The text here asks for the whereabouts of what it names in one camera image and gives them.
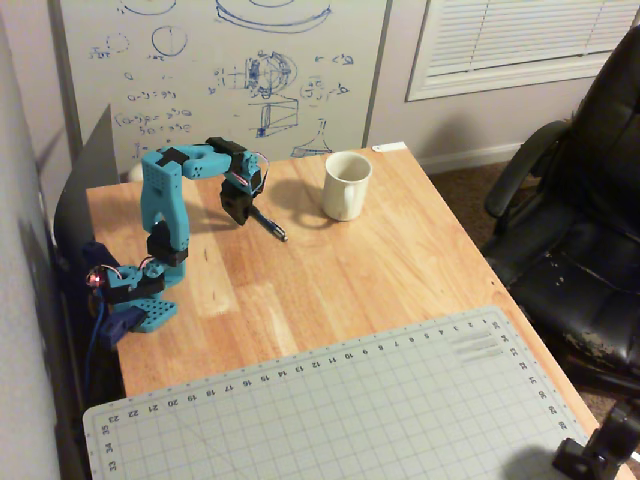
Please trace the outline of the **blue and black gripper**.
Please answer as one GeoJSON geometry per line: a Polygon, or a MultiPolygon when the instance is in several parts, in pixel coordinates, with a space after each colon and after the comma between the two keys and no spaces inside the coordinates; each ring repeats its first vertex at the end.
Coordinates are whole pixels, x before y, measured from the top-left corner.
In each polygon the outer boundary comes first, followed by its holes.
{"type": "Polygon", "coordinates": [[[221,205],[235,223],[244,225],[249,217],[251,196],[264,190],[267,173],[262,173],[259,162],[267,162],[267,158],[249,150],[233,152],[230,157],[230,167],[224,173],[228,181],[221,184],[221,205]]]}

